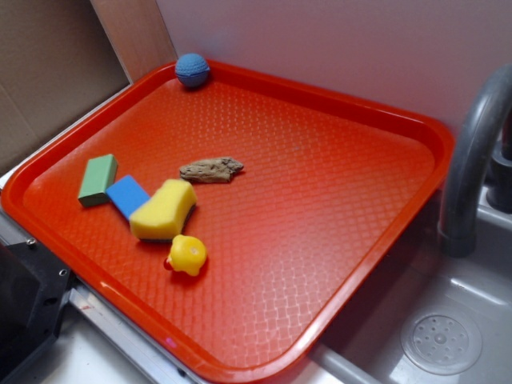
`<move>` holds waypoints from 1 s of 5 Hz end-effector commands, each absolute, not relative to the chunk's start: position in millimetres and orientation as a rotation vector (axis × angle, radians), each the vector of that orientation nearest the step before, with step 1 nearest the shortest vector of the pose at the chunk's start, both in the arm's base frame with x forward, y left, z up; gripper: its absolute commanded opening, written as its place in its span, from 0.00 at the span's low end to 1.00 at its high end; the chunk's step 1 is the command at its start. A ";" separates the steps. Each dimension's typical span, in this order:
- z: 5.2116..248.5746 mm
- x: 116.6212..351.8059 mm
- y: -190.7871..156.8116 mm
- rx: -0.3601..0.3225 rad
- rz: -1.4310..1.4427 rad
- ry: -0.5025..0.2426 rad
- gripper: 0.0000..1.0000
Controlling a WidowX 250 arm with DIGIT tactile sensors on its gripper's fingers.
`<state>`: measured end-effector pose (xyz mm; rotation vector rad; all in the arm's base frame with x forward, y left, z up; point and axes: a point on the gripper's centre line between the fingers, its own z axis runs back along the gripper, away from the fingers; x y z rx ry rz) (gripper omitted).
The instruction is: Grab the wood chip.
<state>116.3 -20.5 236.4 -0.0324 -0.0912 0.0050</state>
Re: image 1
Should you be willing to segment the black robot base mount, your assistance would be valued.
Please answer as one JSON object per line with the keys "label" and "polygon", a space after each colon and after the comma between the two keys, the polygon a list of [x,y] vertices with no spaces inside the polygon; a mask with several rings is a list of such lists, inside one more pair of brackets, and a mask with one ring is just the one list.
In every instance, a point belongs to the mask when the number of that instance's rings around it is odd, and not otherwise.
{"label": "black robot base mount", "polygon": [[1,382],[8,383],[58,339],[74,274],[30,238],[1,246]]}

